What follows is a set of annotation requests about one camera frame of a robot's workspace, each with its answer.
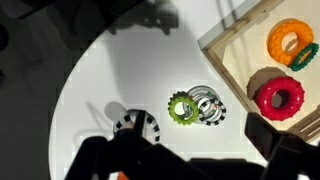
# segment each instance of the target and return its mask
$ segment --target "red teething ring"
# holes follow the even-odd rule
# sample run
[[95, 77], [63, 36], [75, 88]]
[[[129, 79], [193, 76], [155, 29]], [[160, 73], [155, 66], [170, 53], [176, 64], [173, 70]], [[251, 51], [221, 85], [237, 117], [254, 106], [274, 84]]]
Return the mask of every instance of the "red teething ring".
[[[289, 94], [288, 102], [281, 108], [272, 106], [272, 97], [280, 90]], [[283, 121], [296, 114], [304, 102], [304, 90], [301, 83], [292, 77], [277, 77], [261, 87], [257, 96], [257, 105], [261, 114], [270, 120]]]

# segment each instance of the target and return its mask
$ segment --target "orange object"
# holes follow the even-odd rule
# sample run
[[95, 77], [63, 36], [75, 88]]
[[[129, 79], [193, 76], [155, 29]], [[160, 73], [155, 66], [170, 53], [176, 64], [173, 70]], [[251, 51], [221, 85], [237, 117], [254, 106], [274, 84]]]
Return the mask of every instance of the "orange object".
[[129, 179], [123, 172], [119, 172], [117, 180], [129, 180]]
[[[289, 33], [296, 33], [298, 37], [298, 47], [294, 52], [288, 54], [282, 49], [282, 41]], [[270, 56], [281, 64], [290, 66], [294, 58], [314, 40], [312, 29], [308, 24], [299, 20], [290, 20], [279, 25], [270, 35], [268, 41], [268, 51]]]

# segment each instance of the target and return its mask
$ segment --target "green gear ring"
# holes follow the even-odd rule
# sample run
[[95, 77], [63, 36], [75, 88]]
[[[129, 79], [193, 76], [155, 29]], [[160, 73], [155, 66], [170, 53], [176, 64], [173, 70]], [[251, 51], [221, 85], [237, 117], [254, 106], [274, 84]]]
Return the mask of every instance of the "green gear ring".
[[[184, 119], [184, 117], [179, 116], [175, 112], [175, 107], [178, 103], [186, 103], [190, 106], [192, 109], [192, 116], [190, 116], [188, 119]], [[191, 99], [191, 97], [186, 92], [177, 92], [177, 94], [174, 94], [172, 98], [170, 98], [169, 105], [169, 114], [173, 118], [174, 121], [178, 122], [178, 124], [182, 125], [190, 125], [191, 123], [195, 122], [199, 117], [199, 109], [196, 105], [196, 103]]]
[[[318, 50], [319, 50], [319, 45], [316, 43], [311, 43], [308, 46], [306, 46], [298, 54], [298, 56], [293, 60], [293, 63], [290, 66], [291, 70], [292, 71], [300, 71], [301, 69], [303, 69], [316, 56]], [[308, 52], [310, 52], [310, 54], [306, 57], [306, 59], [302, 63], [300, 63], [301, 58]]]

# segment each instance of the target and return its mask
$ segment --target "wooden tray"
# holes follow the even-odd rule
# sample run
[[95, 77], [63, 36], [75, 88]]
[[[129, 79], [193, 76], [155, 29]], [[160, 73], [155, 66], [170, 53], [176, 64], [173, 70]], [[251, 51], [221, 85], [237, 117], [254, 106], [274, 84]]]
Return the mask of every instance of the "wooden tray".
[[314, 42], [319, 44], [319, 5], [315, 0], [245, 1], [199, 40], [211, 64], [248, 112], [260, 113], [253, 97], [267, 80], [288, 75], [300, 81], [305, 90], [301, 110], [283, 122], [265, 120], [305, 141], [320, 134], [320, 53], [303, 70], [293, 72], [270, 57], [267, 40], [276, 24], [294, 18], [309, 24]]

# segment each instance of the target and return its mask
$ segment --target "round table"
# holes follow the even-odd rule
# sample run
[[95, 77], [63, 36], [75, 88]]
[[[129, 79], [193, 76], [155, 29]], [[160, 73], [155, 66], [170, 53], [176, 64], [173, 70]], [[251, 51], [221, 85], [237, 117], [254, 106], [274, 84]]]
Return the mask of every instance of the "round table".
[[[84, 139], [112, 139], [113, 123], [128, 109], [152, 114], [161, 129], [160, 143], [185, 160], [244, 158], [265, 165], [244, 135], [245, 109], [197, 42], [242, 2], [146, 1], [102, 33], [73, 69], [58, 100], [49, 142], [52, 180], [64, 179]], [[220, 125], [181, 126], [169, 116], [169, 98], [197, 85], [220, 95], [227, 108]]]

